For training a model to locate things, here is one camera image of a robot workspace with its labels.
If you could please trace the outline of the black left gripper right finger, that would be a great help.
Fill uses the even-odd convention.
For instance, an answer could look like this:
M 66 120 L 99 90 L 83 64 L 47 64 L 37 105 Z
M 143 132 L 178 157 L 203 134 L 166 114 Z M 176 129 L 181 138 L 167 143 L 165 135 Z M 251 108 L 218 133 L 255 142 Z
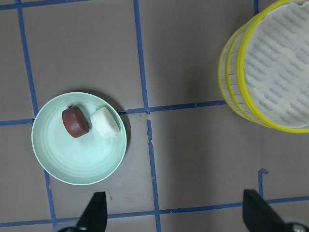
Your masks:
M 292 232 L 291 223 L 285 223 L 254 189 L 243 192 L 242 217 L 250 232 Z

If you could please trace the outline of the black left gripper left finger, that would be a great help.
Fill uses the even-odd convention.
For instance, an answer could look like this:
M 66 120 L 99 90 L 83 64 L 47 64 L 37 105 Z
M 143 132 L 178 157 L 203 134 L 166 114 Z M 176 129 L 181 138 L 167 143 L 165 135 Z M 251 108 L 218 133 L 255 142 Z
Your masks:
M 105 192 L 95 192 L 76 224 L 79 232 L 105 232 L 107 203 Z

